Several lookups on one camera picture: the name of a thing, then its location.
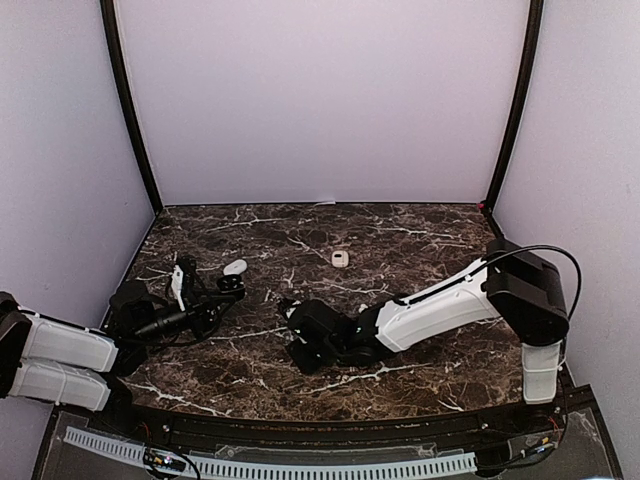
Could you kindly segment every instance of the black bracket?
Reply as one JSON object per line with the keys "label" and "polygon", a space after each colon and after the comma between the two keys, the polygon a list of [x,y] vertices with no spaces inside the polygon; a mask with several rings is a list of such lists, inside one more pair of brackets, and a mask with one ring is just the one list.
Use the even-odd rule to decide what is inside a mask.
{"label": "black bracket", "polygon": [[18,311],[15,299],[0,292],[0,398],[13,386],[30,330],[31,320]]}

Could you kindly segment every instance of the white cable tray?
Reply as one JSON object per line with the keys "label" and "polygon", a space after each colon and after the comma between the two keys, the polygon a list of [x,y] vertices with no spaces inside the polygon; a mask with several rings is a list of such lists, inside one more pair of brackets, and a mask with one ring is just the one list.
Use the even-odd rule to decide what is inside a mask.
{"label": "white cable tray", "polygon": [[[147,468],[142,462],[145,446],[140,443],[125,442],[74,427],[67,427],[64,441],[121,463]],[[215,480],[422,480],[473,473],[477,470],[474,453],[408,462],[335,466],[232,462],[198,455],[187,456],[198,467],[203,479]],[[176,474],[171,470],[158,470]],[[196,477],[190,465],[180,475]]]}

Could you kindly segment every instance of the wire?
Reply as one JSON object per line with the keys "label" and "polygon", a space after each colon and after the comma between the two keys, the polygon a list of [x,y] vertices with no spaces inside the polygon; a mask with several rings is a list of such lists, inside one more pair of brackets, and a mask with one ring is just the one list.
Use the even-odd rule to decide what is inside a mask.
{"label": "wire", "polygon": [[[124,437],[124,438],[130,439],[130,440],[134,440],[134,439],[131,437],[131,435],[127,435],[127,434],[126,434],[126,433],[124,433],[122,430],[120,430],[120,429],[118,429],[118,428],[114,427],[113,425],[111,425],[111,424],[110,424],[110,423],[108,423],[107,421],[103,420],[103,419],[102,419],[102,418],[100,418],[99,416],[94,415],[92,418],[94,418],[95,420],[98,420],[98,421],[99,421],[100,423],[102,423],[104,426],[106,426],[107,428],[110,428],[111,430],[113,430],[114,432],[116,432],[116,433],[117,433],[118,435],[120,435],[121,437]],[[195,464],[195,462],[194,462],[193,460],[191,460],[189,457],[187,457],[187,456],[186,456],[186,455],[184,455],[183,453],[180,453],[179,451],[177,451],[177,450],[175,450],[175,449],[173,449],[173,448],[171,448],[171,447],[168,447],[168,446],[166,446],[166,445],[160,445],[160,444],[158,444],[158,443],[154,443],[154,442],[152,442],[152,441],[151,441],[151,431],[149,430],[149,426],[148,426],[146,423],[144,423],[144,422],[142,422],[142,423],[141,423],[141,425],[145,427],[146,432],[147,432],[147,441],[146,441],[146,442],[142,442],[142,444],[145,446],[145,448],[147,448],[147,449],[148,449],[148,448],[153,447],[153,448],[158,448],[158,449],[160,449],[160,450],[165,450],[165,451],[167,451],[167,452],[171,452],[171,453],[173,453],[174,455],[176,455],[176,456],[180,457],[182,460],[184,460],[185,462],[187,462],[187,463],[191,466],[191,468],[193,469],[193,472],[194,472],[194,473],[195,473],[195,475],[196,475],[196,480],[202,480],[202,476],[200,475],[200,470],[198,469],[198,466]]]}
{"label": "wire", "polygon": [[[179,334],[178,334],[168,342],[154,342],[154,341],[148,341],[148,340],[137,340],[134,338],[121,338],[120,341],[122,343],[139,345],[144,347],[158,347],[160,350],[154,353],[159,353],[160,351],[165,350],[167,348],[192,347],[194,345],[198,345],[208,340],[209,338],[211,338],[213,334],[220,328],[222,318],[227,313],[227,311],[229,311],[229,309],[237,302],[236,298],[233,295],[214,295],[211,292],[211,290],[207,288],[207,286],[205,285],[200,275],[198,275],[198,272],[196,271],[196,269],[193,268],[189,262],[183,262],[183,265],[181,266],[181,268],[185,273],[189,273],[190,275],[192,275],[195,282],[202,289],[202,294],[204,294],[211,303],[214,303],[214,304],[228,303],[226,307],[224,307],[222,310],[219,310],[219,311],[217,310],[217,306],[214,307],[216,308],[216,310],[212,312],[213,326],[211,327],[211,329],[208,330],[202,337],[196,338],[188,342],[177,342],[179,337]],[[165,297],[167,298],[169,298],[170,287],[171,287],[171,278],[169,278],[169,281],[167,282],[164,288],[164,294],[165,294]]]}
{"label": "wire", "polygon": [[573,317],[573,314],[576,311],[576,307],[578,306],[578,301],[580,300],[580,293],[582,292],[582,269],[580,268],[580,264],[578,263],[578,260],[576,260],[576,257],[571,255],[564,248],[556,247],[553,245],[530,245],[528,247],[520,247],[516,250],[511,250],[510,252],[503,253],[502,255],[499,255],[497,257],[494,257],[488,260],[487,262],[483,263],[481,266],[473,270],[469,274],[469,276],[473,277],[478,273],[480,273],[485,268],[489,268],[491,265],[494,265],[504,260],[505,258],[513,257],[514,255],[518,255],[519,253],[530,252],[532,250],[548,250],[551,252],[557,252],[567,257],[569,260],[571,260],[571,263],[573,263],[573,266],[576,269],[577,284],[576,284],[576,294],[575,294],[575,297],[573,298],[573,303],[571,304],[571,309],[569,310],[569,314],[567,315],[567,318],[571,320],[571,317]]}
{"label": "wire", "polygon": [[235,298],[233,302],[229,303],[225,308],[223,308],[221,311],[216,313],[216,316],[218,317],[218,319],[216,321],[215,326],[213,326],[210,330],[208,330],[207,333],[205,333],[202,337],[196,338],[195,340],[191,340],[188,342],[174,342],[174,340],[170,340],[168,342],[152,342],[152,341],[146,341],[146,340],[136,340],[134,338],[131,338],[131,339],[122,338],[120,339],[120,341],[122,343],[129,343],[132,345],[140,345],[143,347],[160,347],[162,349],[174,348],[174,347],[192,347],[193,345],[198,345],[199,343],[202,343],[208,340],[213,336],[214,333],[218,331],[218,329],[220,328],[220,322],[222,321],[222,317],[229,311],[229,309],[234,304],[235,304]]}
{"label": "wire", "polygon": [[[569,313],[567,315],[567,320],[570,321],[571,318],[573,317],[573,314],[576,311],[576,308],[578,306],[578,302],[580,300],[580,294],[582,292],[582,269],[580,268],[580,264],[578,262],[578,260],[568,251],[564,250],[563,248],[560,247],[556,247],[553,245],[530,245],[528,247],[521,247],[518,248],[516,250],[512,250],[509,252],[506,252],[502,255],[499,255],[497,257],[494,257],[488,261],[486,261],[485,263],[483,263],[481,266],[479,266],[478,268],[476,268],[475,270],[471,271],[471,273],[469,273],[468,276],[475,276],[478,273],[480,273],[481,271],[483,271],[486,268],[489,268],[492,265],[495,265],[496,263],[504,260],[505,258],[509,258],[512,257],[514,255],[518,255],[520,253],[524,253],[524,252],[530,252],[533,250],[547,250],[547,251],[552,251],[552,252],[557,252],[560,253],[562,255],[564,255],[565,257],[567,257],[571,263],[573,263],[573,266],[575,267],[576,270],[576,277],[577,277],[577,282],[576,282],[576,293],[575,296],[573,298],[573,303],[571,304],[571,308],[569,309]],[[456,279],[452,282],[450,282],[449,284],[445,285],[444,288],[449,288],[450,286],[456,285],[458,283],[461,283],[462,281],[464,281],[466,277],[462,277],[460,279]],[[434,294],[436,292],[430,292],[429,294],[426,294],[427,296],[431,296],[432,294]],[[423,298],[419,298],[419,299],[414,299],[417,301],[421,301],[424,299],[425,296],[423,296]],[[562,366],[566,360],[566,345],[567,345],[567,338],[565,337],[562,340],[562,361],[559,363],[558,366]],[[558,424],[555,422],[555,420],[553,420],[552,418],[550,418],[550,421],[552,423],[552,425],[554,426],[554,434],[558,434],[558,440],[557,443],[554,447],[549,447],[548,449],[545,449],[544,451],[539,451],[540,448],[544,448],[544,445],[542,446],[535,446],[535,447],[529,447],[526,450],[522,451],[522,454],[520,456],[516,456],[513,457],[501,464],[497,464],[497,465],[478,465],[478,470],[503,470],[503,469],[516,469],[516,468],[528,468],[531,467],[533,465],[537,465],[538,463],[543,462],[544,460],[546,460],[547,458],[549,458],[554,451],[558,450],[560,448],[560,445],[562,444],[562,442],[564,441],[564,438],[567,436],[567,429],[568,429],[568,425],[569,425],[569,409],[567,407],[567,395],[566,395],[566,391],[564,388],[564,385],[562,385],[562,382],[560,382],[560,389],[562,390],[562,398],[563,398],[563,403],[564,403],[564,412],[565,412],[565,421],[564,421],[564,427],[562,429],[562,432],[559,431],[559,427]],[[517,462],[524,460],[526,458],[530,458],[533,455],[536,454],[543,454],[546,453],[545,455],[539,457],[536,461],[534,462],[526,462],[526,463],[522,463],[522,464],[518,464]]]}
{"label": "wire", "polygon": [[567,431],[569,428],[569,407],[567,406],[567,392],[564,389],[564,385],[562,384],[562,381],[560,382],[560,390],[562,391],[562,400],[563,400],[563,407],[564,407],[564,413],[565,413],[565,420],[564,420],[564,426],[562,428],[562,431],[559,430],[558,424],[556,423],[556,421],[553,418],[549,418],[549,421],[551,422],[551,424],[554,427],[554,434],[559,435],[557,443],[555,445],[555,447],[553,448],[548,448],[545,449],[544,452],[540,452],[540,453],[546,453],[546,455],[539,457],[538,459],[536,459],[533,462],[526,462],[526,463],[522,463],[522,464],[517,464],[517,462],[519,462],[520,460],[524,460],[526,458],[530,458],[533,455],[535,455],[536,453],[534,453],[536,450],[539,450],[541,448],[540,445],[538,446],[533,446],[533,447],[529,447],[528,449],[524,450],[522,452],[521,455],[517,456],[517,457],[513,457],[503,463],[497,464],[497,465],[477,465],[478,470],[479,471],[487,471],[487,470],[511,470],[511,469],[518,469],[518,468],[528,468],[528,467],[532,467],[534,465],[537,465],[543,461],[545,461],[547,458],[549,458],[553,452],[555,452],[556,450],[558,450],[560,448],[560,446],[562,445],[562,442],[564,441],[565,437],[567,436]]}

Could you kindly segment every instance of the black cable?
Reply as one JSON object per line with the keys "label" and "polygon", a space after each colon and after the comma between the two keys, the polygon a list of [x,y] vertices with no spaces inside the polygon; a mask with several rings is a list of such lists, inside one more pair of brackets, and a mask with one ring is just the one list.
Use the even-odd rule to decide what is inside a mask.
{"label": "black cable", "polygon": [[469,273],[469,275],[465,275],[464,277],[460,277],[457,278],[455,280],[452,280],[451,282],[443,285],[442,287],[437,288],[436,290],[432,291],[432,292],[428,292],[425,293],[424,295],[421,295],[420,297],[414,298],[412,300],[409,301],[409,305],[414,305],[418,302],[421,302],[437,293],[440,293],[444,290],[446,290],[447,288],[450,288],[454,285],[457,285],[458,283],[462,283],[465,281],[465,279],[467,277],[473,277],[475,275],[477,275],[478,273],[480,273],[481,271],[483,271],[486,268],[489,268],[491,265],[494,265],[502,260],[504,260],[505,258],[509,258],[509,257],[513,257],[514,255],[518,255],[520,253],[524,253],[524,252],[530,252],[532,250],[549,250],[552,252],[557,252],[560,253],[562,255],[564,255],[565,257],[567,257],[569,260],[571,260],[571,262],[573,263],[573,266],[576,269],[576,275],[578,277],[578,282],[576,285],[576,296],[573,299],[573,304],[571,305],[571,309],[569,310],[569,315],[567,315],[568,320],[571,320],[571,317],[573,316],[573,313],[576,310],[576,307],[578,306],[578,300],[580,299],[580,292],[582,291],[582,270],[580,268],[580,264],[578,263],[578,260],[576,260],[576,258],[571,255],[569,252],[567,252],[565,249],[560,248],[560,247],[556,247],[554,245],[530,245],[528,247],[520,247],[516,250],[512,250],[510,252],[506,252],[503,253],[502,255],[498,255],[497,257],[494,257],[490,260],[487,260],[485,263],[483,263],[482,265],[480,265],[478,268],[476,268],[475,270],[472,270],[471,273]]}
{"label": "black cable", "polygon": [[188,341],[188,342],[175,342],[175,343],[172,343],[173,340],[170,340],[169,342],[152,342],[152,341],[147,341],[147,340],[136,340],[134,338],[131,338],[131,339],[123,338],[123,339],[120,339],[120,341],[122,343],[128,343],[128,344],[131,344],[131,345],[139,345],[139,346],[143,346],[143,347],[160,347],[162,349],[174,348],[174,347],[192,347],[194,345],[198,345],[199,343],[202,343],[202,342],[208,340],[209,338],[211,338],[213,336],[213,334],[218,331],[218,329],[220,328],[220,322],[222,321],[222,317],[235,304],[235,298],[234,297],[231,297],[231,298],[233,298],[234,301],[229,303],[225,308],[223,308],[221,311],[216,313],[216,316],[218,317],[218,319],[216,320],[215,326],[213,326],[210,330],[208,330],[207,333],[205,333],[202,337],[196,338],[195,340],[191,340],[191,341]]}
{"label": "black cable", "polygon": [[[121,437],[127,438],[129,440],[136,441],[133,437],[131,437],[131,435],[127,435],[126,433],[122,432],[120,429],[118,429],[118,428],[114,427],[113,425],[111,425],[110,423],[106,422],[105,420],[103,420],[99,416],[94,415],[92,418],[94,418],[95,420],[98,420],[104,426],[106,426],[107,428],[110,428],[111,430],[116,432]],[[198,466],[195,464],[195,462],[193,460],[191,460],[189,457],[187,457],[183,453],[180,453],[176,449],[173,449],[173,448],[168,447],[166,445],[160,445],[159,443],[154,443],[151,440],[147,440],[146,442],[142,441],[142,444],[147,449],[153,447],[153,448],[158,448],[160,450],[165,450],[167,452],[173,453],[174,455],[177,455],[178,457],[180,457],[182,460],[184,460],[185,462],[187,462],[191,466],[191,468],[193,469],[193,471],[194,471],[194,473],[196,475],[196,480],[202,480],[202,477],[200,475],[200,469],[198,468]]]}
{"label": "black cable", "polygon": [[524,456],[517,456],[517,457],[513,457],[503,463],[497,464],[497,465],[477,465],[478,470],[479,471],[487,471],[487,470],[515,470],[515,469],[519,469],[519,468],[528,468],[528,467],[532,467],[534,465],[538,465],[539,463],[545,461],[546,459],[548,459],[553,452],[555,452],[556,450],[560,449],[560,445],[562,445],[562,442],[564,441],[564,438],[567,436],[567,431],[569,429],[569,407],[567,406],[567,392],[564,388],[564,385],[562,384],[562,381],[560,381],[560,390],[562,391],[562,400],[563,400],[563,407],[564,407],[564,414],[565,414],[565,420],[564,420],[564,426],[562,428],[562,433],[560,435],[560,439],[558,440],[558,443],[556,444],[555,447],[553,448],[549,448],[548,450],[545,450],[545,452],[541,452],[541,453],[546,453],[546,455],[539,457],[538,459],[536,459],[533,462],[526,462],[526,463],[522,463],[520,465],[517,464],[517,462],[521,461],[521,460],[525,460],[527,458],[531,458],[534,454],[532,455],[526,455],[526,452],[535,452],[535,450],[539,449],[540,446],[536,446],[536,447],[529,447],[529,449],[525,450],[525,455]]}

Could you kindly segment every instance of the white object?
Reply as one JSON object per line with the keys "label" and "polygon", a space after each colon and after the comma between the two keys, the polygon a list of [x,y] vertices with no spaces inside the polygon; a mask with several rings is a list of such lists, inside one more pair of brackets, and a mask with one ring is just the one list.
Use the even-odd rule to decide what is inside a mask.
{"label": "white object", "polygon": [[[145,446],[130,440],[118,440],[112,436],[99,435],[79,428],[67,427],[64,442],[102,457],[140,468],[148,468],[142,462]],[[172,457],[173,452],[165,451]],[[273,463],[250,463],[220,460],[209,456],[187,455],[200,471],[204,479],[254,479],[254,478],[297,478],[297,479],[374,479],[402,478],[419,480],[442,478],[477,471],[475,453],[461,453],[437,458],[410,460],[407,462],[374,463],[364,465],[283,465]],[[175,470],[157,467],[166,474],[176,474]],[[195,478],[190,465],[179,477]]]}
{"label": "white object", "polygon": [[111,370],[118,348],[110,338],[45,320],[37,314],[25,316],[32,325],[22,350],[23,358],[47,358],[96,372]]}
{"label": "white object", "polygon": [[[453,280],[467,277],[483,263],[482,260],[476,260],[453,277],[407,297],[404,301],[409,302],[441,288]],[[486,279],[487,271],[485,269],[472,277],[469,276],[462,283],[447,288],[415,305],[402,306],[393,301],[387,302],[378,313],[376,338],[392,352],[400,352],[425,338],[433,337],[453,328],[485,318],[499,317],[500,314],[480,288]]]}
{"label": "white object", "polygon": [[[405,303],[441,289],[452,281],[461,283],[443,289],[414,305],[387,302],[378,313],[376,338],[392,352],[400,352],[426,339],[486,318],[500,317],[487,299],[481,285],[487,270],[471,276],[484,263],[476,260],[466,269],[443,282],[403,299]],[[556,378],[561,342],[546,347],[522,344],[523,398],[527,404],[552,401],[556,394]]]}
{"label": "white object", "polygon": [[336,250],[331,254],[331,265],[336,268],[344,268],[349,265],[349,253],[345,250]]}
{"label": "white object", "polygon": [[235,262],[231,262],[229,265],[224,267],[222,273],[225,275],[241,275],[247,270],[247,262],[239,259]]}
{"label": "white object", "polygon": [[522,397],[528,404],[548,403],[556,396],[562,341],[546,347],[522,344]]}
{"label": "white object", "polygon": [[102,410],[111,390],[105,380],[90,370],[62,365],[51,360],[24,359],[16,372],[9,395],[77,405]]}
{"label": "white object", "polygon": [[182,300],[182,281],[184,279],[184,272],[176,265],[173,268],[173,275],[171,275],[171,291],[173,292],[173,298],[178,301],[181,311],[185,311],[184,301]]}

